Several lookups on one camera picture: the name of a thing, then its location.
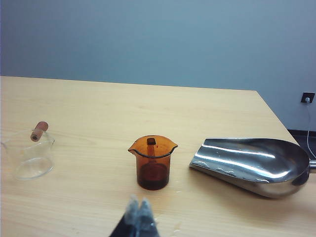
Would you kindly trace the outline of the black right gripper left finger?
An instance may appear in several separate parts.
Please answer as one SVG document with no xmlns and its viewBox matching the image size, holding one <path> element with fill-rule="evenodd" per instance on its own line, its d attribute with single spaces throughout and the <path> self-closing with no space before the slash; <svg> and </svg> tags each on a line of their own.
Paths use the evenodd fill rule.
<svg viewBox="0 0 316 237">
<path fill-rule="evenodd" d="M 138 208 L 138 198 L 136 195 L 131 195 L 125 212 L 110 237 L 134 237 L 136 235 Z"/>
</svg>

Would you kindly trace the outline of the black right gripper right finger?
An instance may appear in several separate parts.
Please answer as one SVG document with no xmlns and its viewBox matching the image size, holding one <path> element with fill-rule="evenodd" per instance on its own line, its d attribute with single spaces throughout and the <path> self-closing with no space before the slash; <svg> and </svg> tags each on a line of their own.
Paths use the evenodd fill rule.
<svg viewBox="0 0 316 237">
<path fill-rule="evenodd" d="M 134 224 L 135 237 L 159 237 L 156 222 L 152 212 L 151 204 L 147 198 L 143 198 L 137 210 L 136 221 Z"/>
</svg>

